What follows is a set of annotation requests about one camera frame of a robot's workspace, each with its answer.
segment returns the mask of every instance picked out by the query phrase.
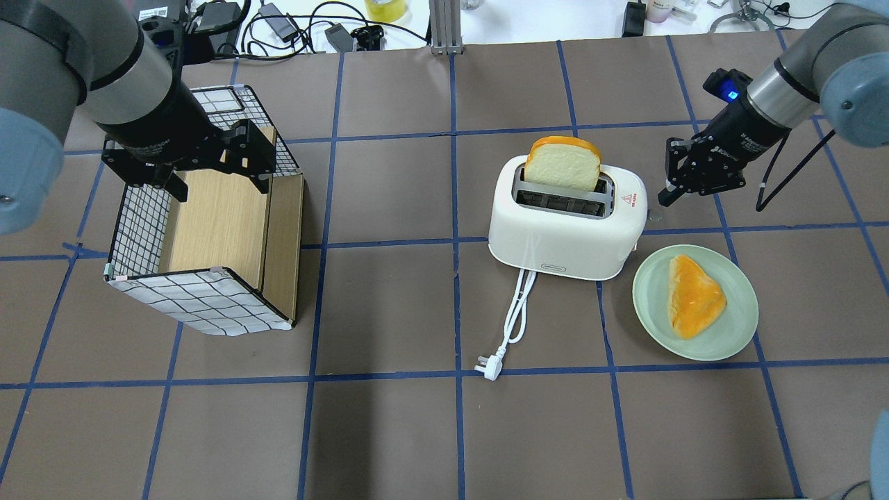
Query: white power cord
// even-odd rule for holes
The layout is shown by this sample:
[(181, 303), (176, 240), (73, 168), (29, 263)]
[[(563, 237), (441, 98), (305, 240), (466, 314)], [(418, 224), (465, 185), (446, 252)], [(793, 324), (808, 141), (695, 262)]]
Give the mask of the white power cord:
[[(503, 369), (503, 357), (506, 356), (506, 348), (511, 343), (522, 340), (525, 335), (525, 325), (528, 322), (528, 294), (534, 286), (534, 280), (537, 278), (536, 270), (520, 270), (518, 280), (516, 281), (516, 292), (512, 295), (512, 303), (509, 305), (509, 311), (506, 313), (506, 321), (503, 323), (503, 343), (497, 348), (497, 352), (485, 358), (478, 357), (476, 371), (485, 374), (485, 378), (491, 381), (497, 380)], [(518, 334), (512, 336), (512, 331), (516, 327), (518, 317), (522, 317), (522, 322), (518, 327)]]

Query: grid pattern fabric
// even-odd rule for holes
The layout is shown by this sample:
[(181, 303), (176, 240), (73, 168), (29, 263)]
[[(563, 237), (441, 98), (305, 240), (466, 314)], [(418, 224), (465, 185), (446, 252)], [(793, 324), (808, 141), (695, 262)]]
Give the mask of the grid pattern fabric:
[(224, 268), (116, 279), (109, 284), (210, 335), (240, 335), (291, 327), (289, 321)]
[[(210, 121), (219, 128), (227, 129), (243, 118), (250, 118), (258, 127), (274, 126), (256, 93), (248, 85), (199, 87), (192, 93), (204, 107)], [(276, 134), (275, 150), (276, 176), (301, 173), (280, 134)]]
[[(273, 126), (249, 86), (204, 87), (193, 93), (220, 128), (243, 118), (250, 118), (260, 127)], [(276, 166), (277, 176), (301, 174), (280, 137), (276, 137)], [(228, 269), (157, 275), (171, 202), (172, 197), (164, 190), (124, 188), (105, 270), (109, 284), (210, 335), (291, 328), (290, 321)]]
[(157, 273), (172, 197), (151, 187), (124, 188), (107, 275)]

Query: green plate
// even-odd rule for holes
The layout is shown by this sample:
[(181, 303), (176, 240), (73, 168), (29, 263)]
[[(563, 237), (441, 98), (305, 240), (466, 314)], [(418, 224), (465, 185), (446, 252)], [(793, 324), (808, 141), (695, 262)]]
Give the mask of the green plate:
[[(685, 340), (673, 333), (667, 313), (669, 261), (686, 254), (725, 294), (725, 310), (706, 330)], [(674, 245), (648, 256), (633, 278), (633, 306), (648, 334), (668, 351), (698, 361), (716, 361), (744, 349), (757, 330), (759, 303), (744, 273), (723, 255), (695, 245)]]

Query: toaster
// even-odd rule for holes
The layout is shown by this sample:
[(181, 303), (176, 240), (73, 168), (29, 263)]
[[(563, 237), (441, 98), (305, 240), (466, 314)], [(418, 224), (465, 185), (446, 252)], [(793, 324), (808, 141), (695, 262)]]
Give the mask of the toaster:
[(637, 175), (601, 165), (592, 191), (525, 181), (527, 155), (503, 166), (494, 189), (488, 248), (498, 261), (568, 278), (617, 276), (648, 217)]

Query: blue led light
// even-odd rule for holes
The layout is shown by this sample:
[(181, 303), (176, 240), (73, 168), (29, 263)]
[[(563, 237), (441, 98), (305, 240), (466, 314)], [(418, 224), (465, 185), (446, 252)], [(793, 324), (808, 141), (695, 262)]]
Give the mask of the blue led light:
[(725, 102), (732, 102), (738, 99), (739, 95), (741, 93), (738, 92), (738, 87), (735, 86), (731, 78), (727, 77), (719, 84), (719, 99)]

